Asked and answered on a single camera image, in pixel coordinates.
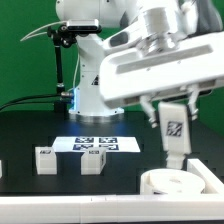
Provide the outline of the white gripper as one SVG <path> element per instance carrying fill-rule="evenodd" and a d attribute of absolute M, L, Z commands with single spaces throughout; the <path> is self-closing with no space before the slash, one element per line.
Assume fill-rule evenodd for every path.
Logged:
<path fill-rule="evenodd" d="M 224 32 L 189 38 L 182 41 L 176 50 L 147 57 L 137 49 L 130 48 L 107 56 L 99 70 L 99 89 L 103 102 L 110 108 L 116 108 L 140 101 L 153 128 L 158 123 L 151 100 L 188 92 L 189 112 L 191 118 L 196 120 L 199 90 L 222 86 Z"/>

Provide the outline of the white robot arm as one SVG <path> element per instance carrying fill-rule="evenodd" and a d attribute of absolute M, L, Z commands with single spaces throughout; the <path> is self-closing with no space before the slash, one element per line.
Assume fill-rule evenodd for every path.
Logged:
<path fill-rule="evenodd" d="M 152 103 L 185 96 L 196 118 L 203 91 L 224 86 L 224 29 L 212 0 L 57 0 L 56 13 L 99 58 L 106 107 L 139 104 L 153 126 Z"/>

